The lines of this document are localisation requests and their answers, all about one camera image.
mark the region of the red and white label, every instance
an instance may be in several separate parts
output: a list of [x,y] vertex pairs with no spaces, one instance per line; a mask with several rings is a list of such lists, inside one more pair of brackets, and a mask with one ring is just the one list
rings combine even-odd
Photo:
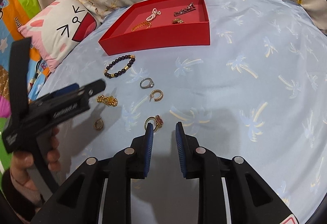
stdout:
[[289,215],[284,221],[282,221],[280,224],[299,224],[296,220],[295,216]]

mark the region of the silver bolt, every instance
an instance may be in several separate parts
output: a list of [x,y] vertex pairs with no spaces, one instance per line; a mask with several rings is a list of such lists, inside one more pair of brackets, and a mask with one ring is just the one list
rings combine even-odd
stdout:
[[125,154],[127,154],[127,155],[131,155],[131,154],[133,154],[134,153],[134,149],[133,148],[131,148],[131,147],[128,147],[127,149],[125,149]]
[[244,159],[242,157],[235,157],[234,161],[238,164],[242,164],[244,162]]
[[96,159],[95,158],[88,158],[86,160],[86,164],[87,165],[93,165],[94,163],[96,163]]
[[197,149],[195,151],[197,153],[199,153],[199,154],[204,154],[205,153],[205,148],[204,147],[197,147]]

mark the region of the open red box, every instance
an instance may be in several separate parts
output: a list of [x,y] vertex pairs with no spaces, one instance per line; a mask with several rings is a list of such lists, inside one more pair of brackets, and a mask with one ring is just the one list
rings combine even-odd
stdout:
[[[196,10],[174,17],[174,12],[194,3]],[[152,9],[161,15],[151,27],[131,29],[146,21]],[[180,18],[181,24],[172,24]],[[108,55],[172,46],[210,45],[210,27],[204,0],[146,0],[132,5],[99,40]]]

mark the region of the pink and white pillow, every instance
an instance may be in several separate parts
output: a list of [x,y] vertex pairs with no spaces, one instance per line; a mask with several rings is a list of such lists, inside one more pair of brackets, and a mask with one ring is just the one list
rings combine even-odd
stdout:
[[76,45],[98,27],[98,21],[78,0],[56,0],[18,31],[24,37],[32,37],[32,44],[53,73]]

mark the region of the hand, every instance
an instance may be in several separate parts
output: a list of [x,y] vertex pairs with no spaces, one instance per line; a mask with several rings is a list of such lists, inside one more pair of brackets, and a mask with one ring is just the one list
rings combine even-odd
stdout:
[[[59,133],[58,128],[52,129],[52,137],[50,138],[53,150],[49,151],[47,154],[47,159],[49,162],[48,168],[51,171],[60,171],[61,165],[58,161],[60,158],[60,153],[58,151],[59,141],[55,137]],[[26,169],[30,168],[34,164],[34,158],[31,153],[24,151],[15,151],[11,158],[10,171],[13,178],[20,183],[22,186],[37,191],[34,182],[30,179]]]

